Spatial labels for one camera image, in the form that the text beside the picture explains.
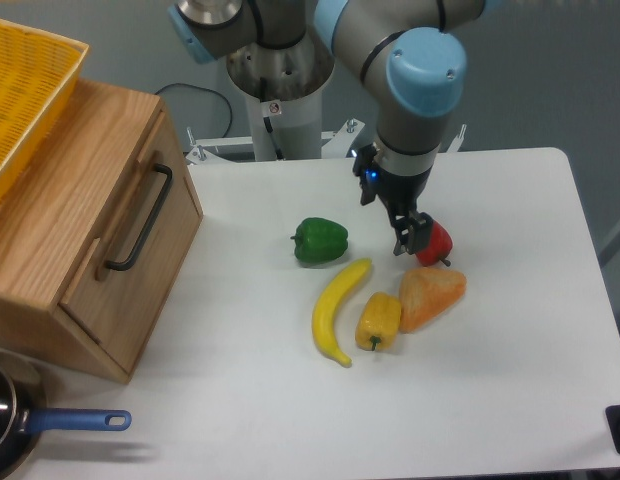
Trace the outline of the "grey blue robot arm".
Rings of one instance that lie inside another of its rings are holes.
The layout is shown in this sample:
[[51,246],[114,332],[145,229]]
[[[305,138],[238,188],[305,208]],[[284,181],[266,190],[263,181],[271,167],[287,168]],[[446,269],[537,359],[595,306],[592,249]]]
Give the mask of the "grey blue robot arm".
[[380,201],[396,254],[426,248],[432,218],[418,209],[448,119],[463,91],[467,57],[453,29],[489,1],[176,1],[173,28],[199,63],[223,60],[243,94],[259,160],[321,152],[320,100],[336,63],[376,100],[373,141],[353,172],[361,201]]

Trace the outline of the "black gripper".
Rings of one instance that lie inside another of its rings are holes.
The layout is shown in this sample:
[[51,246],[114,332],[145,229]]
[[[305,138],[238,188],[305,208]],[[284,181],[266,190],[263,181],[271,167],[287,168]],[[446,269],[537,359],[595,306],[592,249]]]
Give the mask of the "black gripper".
[[381,151],[374,144],[356,150],[353,174],[359,179],[360,204],[378,199],[385,206],[395,231],[395,256],[423,251],[430,243],[434,220],[417,208],[430,172],[431,167],[414,175],[392,173],[381,166]]

